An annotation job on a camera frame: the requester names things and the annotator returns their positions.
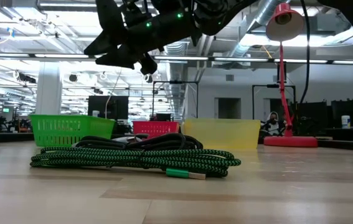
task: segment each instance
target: black metal frame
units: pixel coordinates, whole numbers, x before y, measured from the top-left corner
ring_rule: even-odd
[[[169,84],[189,84],[189,83],[194,83],[197,85],[197,104],[195,106],[195,114],[196,118],[199,117],[199,82],[187,82],[187,81],[153,81],[153,105],[151,106],[151,116],[154,117],[154,96],[155,96],[155,91],[156,91],[156,84],[157,83],[169,83]]]
[[[279,88],[279,84],[271,85],[252,85],[252,119],[255,119],[255,87],[266,87],[266,88]],[[293,89],[293,100],[294,105],[296,104],[296,88],[294,85],[285,85],[285,87],[290,87]]]

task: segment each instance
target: green plastic basket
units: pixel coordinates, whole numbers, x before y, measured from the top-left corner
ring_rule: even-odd
[[[35,143],[40,147],[71,146],[85,136],[111,138],[114,120],[86,115],[31,115]]]

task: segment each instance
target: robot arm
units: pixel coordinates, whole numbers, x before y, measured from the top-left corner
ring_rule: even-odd
[[[141,12],[137,1],[123,0],[118,7],[114,0],[96,0],[103,31],[84,51],[86,55],[105,54],[96,64],[134,69],[139,62],[143,75],[154,73],[157,64],[148,52],[163,51],[165,45],[186,37],[191,37],[196,46],[203,33],[215,35],[258,0],[152,0],[159,11],[154,17],[147,7]],[[353,25],[353,0],[318,1],[339,9]]]

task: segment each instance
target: wall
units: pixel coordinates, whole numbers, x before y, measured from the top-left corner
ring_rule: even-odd
[[[274,75],[269,69],[258,69],[251,73],[251,77],[255,74],[268,74],[269,77]],[[327,100],[330,104],[332,100],[353,99],[353,65],[311,65],[309,89],[305,101],[317,102]],[[304,90],[306,78],[306,67],[301,66],[288,73],[289,85],[296,85],[297,97],[299,101]],[[241,98],[242,101],[242,119],[252,119],[252,89],[253,83],[247,81],[228,85],[226,82],[210,82],[214,77],[210,76],[205,82],[199,86],[199,117],[213,118],[215,114],[215,98]],[[288,89],[286,97],[292,100],[292,90]],[[187,95],[186,106],[189,108],[195,106],[190,95]],[[255,118],[263,119],[266,106],[264,99],[279,98],[280,93],[277,89],[256,88],[255,89]]]

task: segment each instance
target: cable connector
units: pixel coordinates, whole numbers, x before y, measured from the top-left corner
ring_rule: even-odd
[[[179,177],[179,178],[190,178],[190,179],[197,179],[197,180],[205,180],[205,174],[193,173],[187,170],[179,170],[179,169],[166,169],[166,175],[168,177]]]

